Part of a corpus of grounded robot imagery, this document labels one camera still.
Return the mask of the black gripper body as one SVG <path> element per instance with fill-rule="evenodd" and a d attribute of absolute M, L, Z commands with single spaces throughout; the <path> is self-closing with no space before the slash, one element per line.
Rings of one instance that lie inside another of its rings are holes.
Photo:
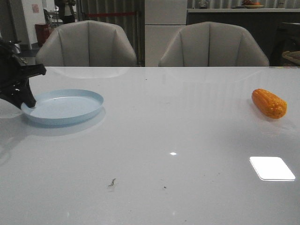
<path fill-rule="evenodd" d="M 17 80 L 20 64 L 15 58 L 12 47 L 3 39 L 0 40 L 0 98 L 21 108 L 19 97 L 21 81 Z"/>

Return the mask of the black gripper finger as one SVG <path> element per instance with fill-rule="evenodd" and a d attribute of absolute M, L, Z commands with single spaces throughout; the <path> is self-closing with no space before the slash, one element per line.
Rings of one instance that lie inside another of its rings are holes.
<path fill-rule="evenodd" d="M 36 105 L 36 100 L 31 92 L 29 79 L 16 84 L 14 89 L 14 105 L 16 107 L 21 108 L 22 103 L 25 103 L 29 108 Z"/>
<path fill-rule="evenodd" d="M 37 75 L 45 75 L 46 68 L 43 64 L 21 66 L 21 77 L 30 78 Z"/>

